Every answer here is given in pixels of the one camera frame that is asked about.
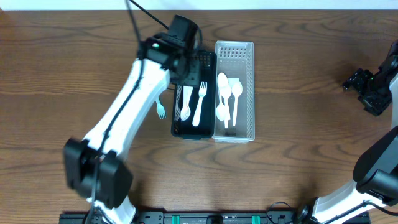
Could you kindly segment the white fork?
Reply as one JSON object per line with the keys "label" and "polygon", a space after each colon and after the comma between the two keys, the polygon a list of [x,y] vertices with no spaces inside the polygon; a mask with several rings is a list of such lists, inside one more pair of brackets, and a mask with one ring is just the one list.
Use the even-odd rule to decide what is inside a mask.
{"label": "white fork", "polygon": [[180,113],[181,121],[187,120],[190,116],[189,102],[190,102],[190,97],[192,95],[192,91],[193,87],[191,86],[183,87],[183,106]]}
{"label": "white fork", "polygon": [[198,103],[197,103],[197,107],[195,110],[195,114],[193,116],[193,120],[192,120],[192,125],[194,127],[197,127],[200,124],[200,116],[201,116],[201,107],[202,107],[202,103],[203,103],[203,98],[206,96],[207,93],[207,82],[201,82],[199,91],[198,91]]}

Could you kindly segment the white spoon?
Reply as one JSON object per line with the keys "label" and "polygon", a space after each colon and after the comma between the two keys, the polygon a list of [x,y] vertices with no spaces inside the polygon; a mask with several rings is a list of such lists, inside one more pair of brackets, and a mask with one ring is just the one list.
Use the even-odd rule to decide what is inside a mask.
{"label": "white spoon", "polygon": [[233,126],[236,126],[237,114],[238,114],[238,98],[243,92],[243,86],[240,81],[235,82],[232,87],[232,94],[234,96],[234,109],[233,109]]}
{"label": "white spoon", "polygon": [[227,129],[228,128],[228,122],[230,120],[230,110],[229,110],[229,104],[228,104],[228,99],[231,96],[231,87],[229,85],[225,85],[220,89],[220,93],[222,98],[224,99],[224,127]]}

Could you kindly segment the mint green fork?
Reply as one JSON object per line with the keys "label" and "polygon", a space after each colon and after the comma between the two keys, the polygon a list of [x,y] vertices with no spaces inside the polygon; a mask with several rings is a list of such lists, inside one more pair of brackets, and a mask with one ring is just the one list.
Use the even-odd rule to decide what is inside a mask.
{"label": "mint green fork", "polygon": [[157,114],[158,114],[159,118],[160,119],[165,119],[167,116],[166,116],[165,108],[164,108],[163,104],[160,101],[160,98],[158,97],[155,100],[155,102],[156,102],[156,105],[157,105],[156,106],[156,110],[157,110]]}

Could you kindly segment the white spoon crossed under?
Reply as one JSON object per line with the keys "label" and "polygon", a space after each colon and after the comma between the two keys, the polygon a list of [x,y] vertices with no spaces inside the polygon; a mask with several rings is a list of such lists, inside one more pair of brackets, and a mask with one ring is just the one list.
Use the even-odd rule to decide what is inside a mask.
{"label": "white spoon crossed under", "polygon": [[223,103],[223,97],[221,96],[221,93],[218,93],[218,98],[219,98],[219,103],[218,106],[216,107],[216,117],[220,121],[224,121],[226,118],[226,108]]}

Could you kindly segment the white spoon crossed top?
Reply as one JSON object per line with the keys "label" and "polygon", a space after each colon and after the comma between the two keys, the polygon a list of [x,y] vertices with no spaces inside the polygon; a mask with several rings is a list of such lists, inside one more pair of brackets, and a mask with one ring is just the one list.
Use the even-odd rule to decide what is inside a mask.
{"label": "white spoon crossed top", "polygon": [[223,88],[226,84],[228,84],[228,78],[224,73],[219,73],[217,76],[217,87],[220,104],[223,104]]}

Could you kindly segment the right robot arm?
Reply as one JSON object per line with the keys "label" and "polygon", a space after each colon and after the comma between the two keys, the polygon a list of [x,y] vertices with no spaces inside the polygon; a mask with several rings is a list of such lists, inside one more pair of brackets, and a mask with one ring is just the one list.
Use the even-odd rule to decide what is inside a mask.
{"label": "right robot arm", "polygon": [[344,186],[304,205],[294,223],[345,223],[368,210],[386,210],[397,204],[397,42],[393,42],[377,73],[358,69],[343,88],[355,89],[364,110],[379,116],[392,106],[391,130],[358,159],[353,178]]}

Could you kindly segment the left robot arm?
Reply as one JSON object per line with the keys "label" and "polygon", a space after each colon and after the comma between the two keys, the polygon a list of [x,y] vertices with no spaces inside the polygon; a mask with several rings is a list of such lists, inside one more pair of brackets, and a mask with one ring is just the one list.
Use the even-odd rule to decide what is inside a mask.
{"label": "left robot arm", "polygon": [[160,94],[173,83],[200,84],[199,26],[176,15],[166,33],[139,42],[130,74],[110,108],[82,140],[63,148],[69,188],[90,203],[83,223],[99,210],[106,223],[131,223],[136,209],[128,197],[133,176],[125,166],[134,136]]}

